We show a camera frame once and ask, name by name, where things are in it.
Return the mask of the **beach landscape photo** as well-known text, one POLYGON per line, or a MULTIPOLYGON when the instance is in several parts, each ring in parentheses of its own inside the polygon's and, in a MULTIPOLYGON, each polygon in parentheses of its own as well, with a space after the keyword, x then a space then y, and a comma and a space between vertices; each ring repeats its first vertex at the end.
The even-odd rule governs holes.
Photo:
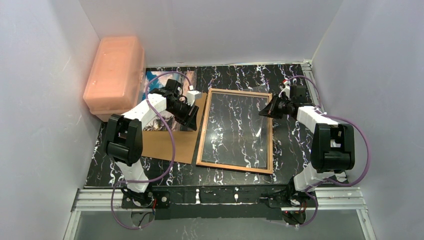
MULTIPOLYGON (((145 100, 149 98, 150 101, 153 101, 153 93, 151 90, 155 88, 162 88, 166 85, 168 79, 178 81, 182 86, 179 88, 179 93, 186 96, 187 91, 195 90, 197 85, 197 73, 194 70, 186 71, 147 71, 145 80, 142 84, 143 90, 140 94, 141 99, 145 100)), ((153 115, 153 119, 149 122, 144 122, 145 131, 192 131, 191 129, 181 125, 176 122, 174 116, 166 111, 162 110, 158 106, 154 106, 156 111, 160 113, 160 116, 156 114, 153 115)))

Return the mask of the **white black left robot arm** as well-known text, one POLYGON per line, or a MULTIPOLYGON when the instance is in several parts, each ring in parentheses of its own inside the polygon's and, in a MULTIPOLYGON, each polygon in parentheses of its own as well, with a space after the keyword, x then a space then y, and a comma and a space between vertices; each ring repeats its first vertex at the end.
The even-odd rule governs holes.
POLYGON ((188 87, 186 94, 181 94, 181 84, 168 79, 162 88, 154 88, 146 92, 145 99, 130 111, 110 116, 107 122, 103 148, 105 153, 118 165, 126 187, 135 193, 144 193, 149 183, 161 180, 169 173, 167 169, 160 176, 148 179, 141 163, 143 152, 143 129, 155 117, 164 121, 161 112, 174 115, 181 125, 197 130, 196 117, 199 107, 195 101, 202 93, 193 86, 188 87))

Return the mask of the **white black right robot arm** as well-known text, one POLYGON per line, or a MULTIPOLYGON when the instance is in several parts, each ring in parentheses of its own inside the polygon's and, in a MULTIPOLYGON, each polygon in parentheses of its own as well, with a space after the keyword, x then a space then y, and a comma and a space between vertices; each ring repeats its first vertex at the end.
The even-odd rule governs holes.
POLYGON ((259 111, 260 116, 273 119, 292 117, 312 133, 309 163, 290 181, 294 193, 311 192, 318 183, 355 164, 353 127, 325 117, 308 100, 306 91, 303 85, 286 86, 259 111))

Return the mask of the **brown fibreboard backing board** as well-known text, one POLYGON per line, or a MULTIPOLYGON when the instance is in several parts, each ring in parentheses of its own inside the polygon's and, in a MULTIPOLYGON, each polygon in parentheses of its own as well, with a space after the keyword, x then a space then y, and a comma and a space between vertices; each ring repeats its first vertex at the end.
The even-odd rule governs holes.
MULTIPOLYGON (((190 164, 195 155, 195 149, 199 132, 202 129, 202 118, 206 105, 207 94, 203 93, 200 99, 195 101, 199 107, 196 131, 173 131, 175 143, 175 158, 178 163, 190 164)), ((142 156, 159 160, 171 161, 173 155, 172 140, 168 131, 143 131, 142 133, 142 156)))

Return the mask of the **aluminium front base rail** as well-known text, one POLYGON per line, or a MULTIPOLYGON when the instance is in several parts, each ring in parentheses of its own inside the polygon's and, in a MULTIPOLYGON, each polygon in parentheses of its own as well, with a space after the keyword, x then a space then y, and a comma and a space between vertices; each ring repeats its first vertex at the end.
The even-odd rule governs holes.
POLYGON ((141 206, 120 191, 79 190, 66 240, 374 240, 358 187, 317 188, 305 209, 279 185, 157 187, 141 206))

